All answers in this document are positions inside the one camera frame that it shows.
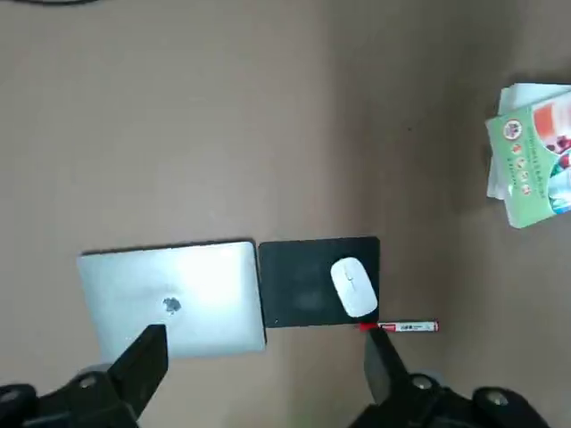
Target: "black mouse pad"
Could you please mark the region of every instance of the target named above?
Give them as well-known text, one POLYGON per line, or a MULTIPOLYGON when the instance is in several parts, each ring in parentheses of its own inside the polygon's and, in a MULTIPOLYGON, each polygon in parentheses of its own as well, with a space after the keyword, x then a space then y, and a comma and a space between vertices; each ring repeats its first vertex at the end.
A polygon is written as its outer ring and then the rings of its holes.
POLYGON ((262 243, 261 305, 266 327, 376 322, 378 308, 361 318, 347 315, 331 279, 331 266, 358 259, 378 296, 380 243, 375 236, 262 243))

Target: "red marker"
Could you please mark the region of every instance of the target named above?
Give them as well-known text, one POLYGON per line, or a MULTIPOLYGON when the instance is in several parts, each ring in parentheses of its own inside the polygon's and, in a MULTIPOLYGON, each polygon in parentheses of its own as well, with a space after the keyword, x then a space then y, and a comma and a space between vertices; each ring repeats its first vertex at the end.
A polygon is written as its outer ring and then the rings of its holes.
POLYGON ((390 333, 416 333, 437 332, 440 330, 437 320, 433 321, 397 321, 394 323, 361 323, 359 329, 362 332, 373 328, 382 328, 390 333))

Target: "black cable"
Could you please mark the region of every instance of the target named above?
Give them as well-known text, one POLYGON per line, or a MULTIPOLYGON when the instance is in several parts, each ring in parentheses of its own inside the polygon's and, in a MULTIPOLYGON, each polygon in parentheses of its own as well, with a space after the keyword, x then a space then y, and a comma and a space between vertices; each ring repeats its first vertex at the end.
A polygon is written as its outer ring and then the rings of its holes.
POLYGON ((20 4, 33 4, 35 6, 45 7, 62 7, 62 6, 81 6, 83 4, 90 4, 99 2, 100 0, 9 0, 12 3, 20 4))

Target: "stack of papers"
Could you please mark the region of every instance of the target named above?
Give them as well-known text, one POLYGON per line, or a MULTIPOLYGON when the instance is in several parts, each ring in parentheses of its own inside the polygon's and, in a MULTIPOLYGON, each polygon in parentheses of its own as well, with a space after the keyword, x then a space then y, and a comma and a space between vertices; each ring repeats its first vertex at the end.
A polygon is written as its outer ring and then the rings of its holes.
POLYGON ((571 210, 571 85, 506 87, 498 114, 486 122, 493 150, 487 196, 505 202, 514 227, 571 210))

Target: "white mouse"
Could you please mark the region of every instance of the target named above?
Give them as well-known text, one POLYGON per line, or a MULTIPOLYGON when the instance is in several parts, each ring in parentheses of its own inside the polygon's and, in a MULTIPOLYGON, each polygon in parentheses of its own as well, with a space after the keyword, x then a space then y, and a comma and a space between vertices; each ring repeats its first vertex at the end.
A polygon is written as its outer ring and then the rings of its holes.
POLYGON ((377 297, 367 271, 354 257, 337 261, 331 267, 331 278, 350 317, 363 317, 377 308, 377 297))

